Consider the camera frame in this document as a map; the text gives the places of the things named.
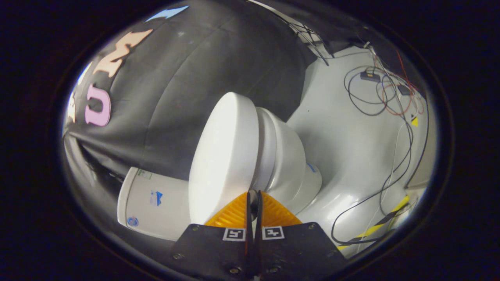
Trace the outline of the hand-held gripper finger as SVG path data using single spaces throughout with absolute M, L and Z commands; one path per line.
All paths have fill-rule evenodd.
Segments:
M 317 222 L 302 222 L 258 192 L 255 267 L 260 279 L 331 279 L 348 263 Z
M 193 279 L 247 279 L 253 238 L 250 202 L 245 192 L 205 224 L 190 224 L 172 247 L 173 269 Z

